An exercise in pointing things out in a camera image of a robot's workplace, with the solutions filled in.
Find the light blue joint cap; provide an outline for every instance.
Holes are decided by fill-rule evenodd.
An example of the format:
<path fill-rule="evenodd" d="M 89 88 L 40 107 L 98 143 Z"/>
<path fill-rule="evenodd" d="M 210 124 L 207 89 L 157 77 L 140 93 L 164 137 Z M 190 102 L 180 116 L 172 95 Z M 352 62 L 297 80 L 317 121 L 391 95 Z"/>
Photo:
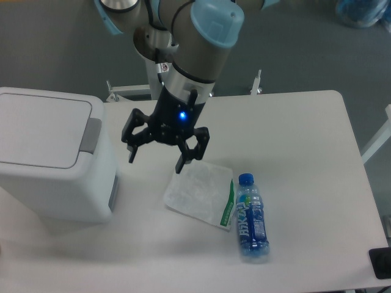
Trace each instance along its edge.
<path fill-rule="evenodd" d="M 243 10 L 230 0 L 195 0 L 190 16 L 207 41 L 225 49 L 235 45 L 244 21 Z"/>
<path fill-rule="evenodd" d="M 95 6 L 98 9 L 99 15 L 103 20 L 104 25 L 112 35 L 120 35 L 122 31 L 120 31 L 117 26 L 111 21 L 110 17 L 108 17 L 106 11 L 103 9 L 102 5 L 99 3 L 99 0 L 94 0 Z"/>
<path fill-rule="evenodd" d="M 152 1 L 151 1 L 152 9 L 155 11 L 156 15 L 158 16 L 158 18 L 159 18 L 159 20 L 160 20 L 160 16 L 159 16 L 159 3 L 160 3 L 160 0 L 152 0 Z"/>

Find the blue led light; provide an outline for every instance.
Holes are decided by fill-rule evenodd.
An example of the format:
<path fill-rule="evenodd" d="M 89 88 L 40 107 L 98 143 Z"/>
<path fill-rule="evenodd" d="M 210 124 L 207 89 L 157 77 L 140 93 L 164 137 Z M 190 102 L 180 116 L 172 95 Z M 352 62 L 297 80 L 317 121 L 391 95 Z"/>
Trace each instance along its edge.
<path fill-rule="evenodd" d="M 185 112 L 180 112 L 179 113 L 179 119 L 182 121 L 185 121 L 187 119 L 187 114 Z"/>

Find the white paper towel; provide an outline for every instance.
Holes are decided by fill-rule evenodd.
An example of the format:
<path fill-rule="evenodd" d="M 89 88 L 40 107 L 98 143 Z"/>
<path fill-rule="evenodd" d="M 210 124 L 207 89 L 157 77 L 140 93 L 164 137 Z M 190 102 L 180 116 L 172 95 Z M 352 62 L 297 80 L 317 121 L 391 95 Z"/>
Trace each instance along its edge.
<path fill-rule="evenodd" d="M 235 205 L 232 169 L 193 161 L 174 173 L 164 194 L 168 207 L 229 230 Z"/>

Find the white table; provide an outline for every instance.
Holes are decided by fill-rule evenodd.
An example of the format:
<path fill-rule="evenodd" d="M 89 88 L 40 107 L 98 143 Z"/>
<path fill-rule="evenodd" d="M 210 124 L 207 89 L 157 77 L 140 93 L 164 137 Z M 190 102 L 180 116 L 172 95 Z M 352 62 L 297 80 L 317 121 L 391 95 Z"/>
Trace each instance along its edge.
<path fill-rule="evenodd" d="M 40 219 L 0 191 L 0 292 L 317 292 L 387 286 L 368 250 L 386 247 L 337 92 L 212 98 L 199 119 L 205 161 L 252 172 L 265 202 L 267 264 L 240 260 L 227 233 L 164 207 L 180 155 L 155 142 L 128 164 L 120 133 L 132 108 L 107 104 L 122 177 L 106 225 Z"/>

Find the bottle label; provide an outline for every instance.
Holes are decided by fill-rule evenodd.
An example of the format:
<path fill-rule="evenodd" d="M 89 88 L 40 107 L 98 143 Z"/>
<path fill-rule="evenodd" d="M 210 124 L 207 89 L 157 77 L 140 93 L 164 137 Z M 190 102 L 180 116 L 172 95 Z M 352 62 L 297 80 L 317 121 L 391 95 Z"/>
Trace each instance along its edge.
<path fill-rule="evenodd" d="M 251 205 L 251 197 L 242 195 L 236 204 L 240 243 L 267 241 L 263 210 Z"/>

